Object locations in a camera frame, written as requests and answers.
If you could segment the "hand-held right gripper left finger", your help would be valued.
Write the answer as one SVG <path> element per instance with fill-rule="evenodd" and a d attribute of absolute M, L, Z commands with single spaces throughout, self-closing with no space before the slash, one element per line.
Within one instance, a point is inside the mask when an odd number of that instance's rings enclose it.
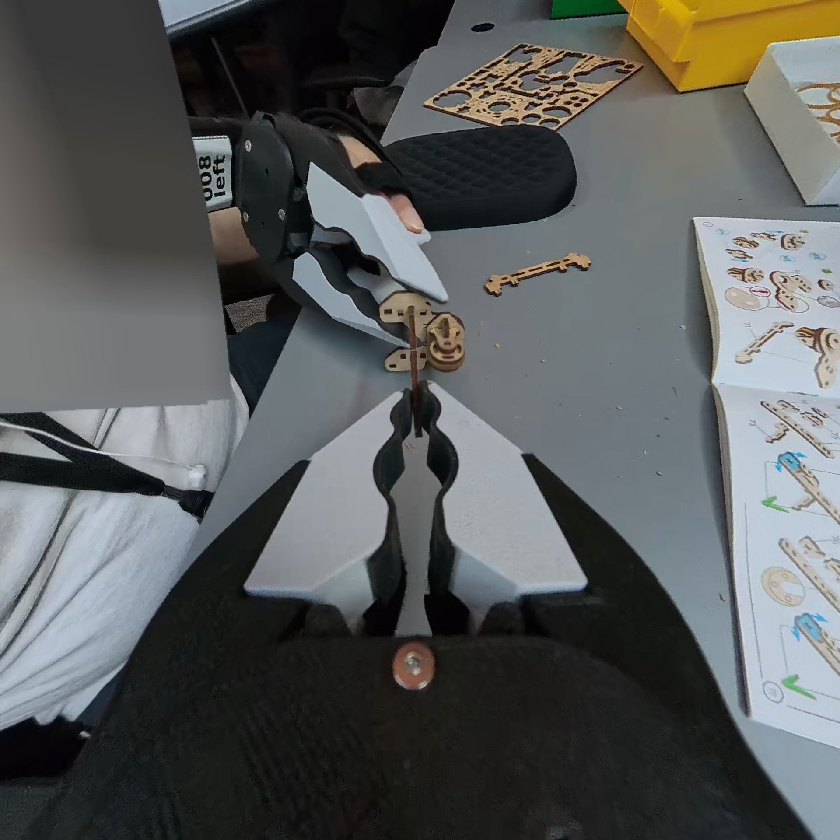
<path fill-rule="evenodd" d="M 394 635 L 406 570 L 392 489 L 412 428 L 409 392 L 396 392 L 314 454 L 245 591 L 335 606 L 352 631 Z"/>

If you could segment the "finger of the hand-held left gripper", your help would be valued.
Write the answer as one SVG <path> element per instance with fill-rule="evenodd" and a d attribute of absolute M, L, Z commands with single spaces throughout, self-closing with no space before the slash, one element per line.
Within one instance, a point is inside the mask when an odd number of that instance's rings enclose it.
<path fill-rule="evenodd" d="M 327 235 L 344 236 L 404 287 L 439 303 L 448 301 L 438 273 L 420 247 L 423 238 L 405 228 L 385 198 L 358 196 L 314 163 L 309 165 L 307 195 L 322 242 L 328 241 Z"/>
<path fill-rule="evenodd" d="M 408 345 L 407 327 L 385 323 L 380 306 L 406 289 L 377 262 L 364 259 L 349 246 L 317 246 L 293 264 L 290 294 L 349 328 L 395 347 Z"/>

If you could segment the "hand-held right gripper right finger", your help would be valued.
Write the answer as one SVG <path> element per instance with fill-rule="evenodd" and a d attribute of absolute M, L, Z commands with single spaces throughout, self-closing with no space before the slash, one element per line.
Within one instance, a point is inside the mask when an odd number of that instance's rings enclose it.
<path fill-rule="evenodd" d="M 434 634 L 465 634 L 498 604 L 589 584 L 525 454 L 435 383 L 422 385 L 427 466 L 440 483 L 424 605 Z"/>

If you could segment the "wooden model assembly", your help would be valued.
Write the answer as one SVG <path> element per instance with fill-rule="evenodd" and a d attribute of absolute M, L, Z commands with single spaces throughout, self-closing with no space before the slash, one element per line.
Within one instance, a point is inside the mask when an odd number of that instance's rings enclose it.
<path fill-rule="evenodd" d="M 437 371 L 456 371 L 464 362 L 465 328 L 454 314 L 435 311 L 432 301 L 414 291 L 398 291 L 380 304 L 382 326 L 395 328 L 395 335 L 408 341 L 385 358 L 385 370 L 407 373 L 428 365 Z"/>

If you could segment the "thin wooden stick part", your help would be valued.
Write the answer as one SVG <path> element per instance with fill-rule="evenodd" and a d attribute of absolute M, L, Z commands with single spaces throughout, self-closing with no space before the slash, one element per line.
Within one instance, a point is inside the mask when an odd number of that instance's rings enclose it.
<path fill-rule="evenodd" d="M 414 305 L 408 306 L 406 310 L 406 322 L 409 332 L 409 364 L 411 373 L 412 386 L 412 409 L 413 409 L 413 428 L 416 438 L 421 438 L 424 435 L 422 418 L 421 418 L 421 396 L 419 391 L 419 366 L 418 366 L 418 345 L 417 345 L 417 327 L 416 327 L 416 310 Z"/>

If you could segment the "person's left hand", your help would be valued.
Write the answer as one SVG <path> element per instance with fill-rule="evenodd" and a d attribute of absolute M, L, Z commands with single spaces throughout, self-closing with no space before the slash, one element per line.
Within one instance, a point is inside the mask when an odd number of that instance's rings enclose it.
<path fill-rule="evenodd" d="M 391 166 L 385 164 L 374 150 L 347 133 L 339 133 L 338 139 L 348 155 L 352 167 L 364 183 L 370 186 L 372 184 L 370 175 L 381 174 L 380 171 L 386 173 L 389 179 L 393 181 Z M 389 184 L 385 189 L 378 188 L 376 192 L 387 200 L 408 231 L 415 235 L 424 233 L 426 231 L 424 221 L 415 209 L 411 198 L 402 192 L 396 192 L 392 189 L 392 186 L 393 184 Z"/>

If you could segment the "person's dark trousers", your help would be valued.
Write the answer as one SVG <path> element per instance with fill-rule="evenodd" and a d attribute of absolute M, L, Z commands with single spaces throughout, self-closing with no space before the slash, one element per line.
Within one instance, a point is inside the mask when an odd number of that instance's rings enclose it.
<path fill-rule="evenodd" d="M 266 389 L 300 312 L 301 307 L 279 291 L 268 300 L 262 321 L 227 338 L 230 372 L 250 415 Z"/>

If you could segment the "punched-out wooden part sheet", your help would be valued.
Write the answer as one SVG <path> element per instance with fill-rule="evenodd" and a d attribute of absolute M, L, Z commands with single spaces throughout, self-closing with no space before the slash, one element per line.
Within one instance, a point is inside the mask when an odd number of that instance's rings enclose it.
<path fill-rule="evenodd" d="M 491 127 L 525 124 L 558 130 L 642 67 L 620 57 L 519 44 L 423 105 Z"/>

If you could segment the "notched wooden strip part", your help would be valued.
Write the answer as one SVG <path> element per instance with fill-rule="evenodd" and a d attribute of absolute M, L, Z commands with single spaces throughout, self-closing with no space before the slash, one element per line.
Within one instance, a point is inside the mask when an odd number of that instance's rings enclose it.
<path fill-rule="evenodd" d="M 518 287 L 524 280 L 553 272 L 564 273 L 570 268 L 587 271 L 591 266 L 592 260 L 589 256 L 570 253 L 560 259 L 547 260 L 507 274 L 491 276 L 484 284 L 484 288 L 491 296 L 499 297 L 506 287 Z"/>

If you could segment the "black office chair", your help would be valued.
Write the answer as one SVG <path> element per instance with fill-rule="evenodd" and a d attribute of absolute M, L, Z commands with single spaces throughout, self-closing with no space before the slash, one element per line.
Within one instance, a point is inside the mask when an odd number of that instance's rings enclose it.
<path fill-rule="evenodd" d="M 346 2 L 339 56 L 316 59 L 301 106 L 350 112 L 376 130 L 390 122 L 420 55 L 436 46 L 453 1 Z"/>

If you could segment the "assembly instruction booklet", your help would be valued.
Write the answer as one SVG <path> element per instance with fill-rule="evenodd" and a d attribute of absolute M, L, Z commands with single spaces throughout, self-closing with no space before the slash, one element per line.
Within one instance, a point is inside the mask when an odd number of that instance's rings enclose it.
<path fill-rule="evenodd" d="M 696 217 L 745 705 L 839 745 L 839 224 Z"/>

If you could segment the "person's white sweatshirt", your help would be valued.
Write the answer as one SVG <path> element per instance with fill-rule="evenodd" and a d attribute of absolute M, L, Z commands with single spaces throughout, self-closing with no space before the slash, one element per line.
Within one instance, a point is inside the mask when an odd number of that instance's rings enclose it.
<path fill-rule="evenodd" d="M 226 400 L 2 415 L 2 455 L 80 467 L 86 445 L 118 478 L 214 494 L 249 421 Z M 126 665 L 181 578 L 202 513 L 135 491 L 2 479 L 1 727 L 73 721 Z"/>

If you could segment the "green box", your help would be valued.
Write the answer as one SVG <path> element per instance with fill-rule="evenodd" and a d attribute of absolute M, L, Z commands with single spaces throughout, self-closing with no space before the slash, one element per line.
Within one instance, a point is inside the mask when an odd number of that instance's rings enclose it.
<path fill-rule="evenodd" d="M 569 19 L 624 14 L 625 8 L 614 0 L 554 0 L 550 6 L 551 19 Z"/>

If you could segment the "yellow plastic bin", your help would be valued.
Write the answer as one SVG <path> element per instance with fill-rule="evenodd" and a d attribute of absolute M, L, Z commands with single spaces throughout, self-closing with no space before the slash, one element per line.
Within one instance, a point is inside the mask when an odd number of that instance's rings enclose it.
<path fill-rule="evenodd" d="M 679 92 L 750 79 L 768 45 L 839 34 L 838 1 L 621 1 L 626 31 Z"/>

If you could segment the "white cardboard box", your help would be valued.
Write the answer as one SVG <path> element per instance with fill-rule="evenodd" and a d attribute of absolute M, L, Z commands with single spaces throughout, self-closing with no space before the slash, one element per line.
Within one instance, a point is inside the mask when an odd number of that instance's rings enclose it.
<path fill-rule="evenodd" d="M 805 205 L 839 204 L 839 37 L 771 44 L 744 89 Z"/>

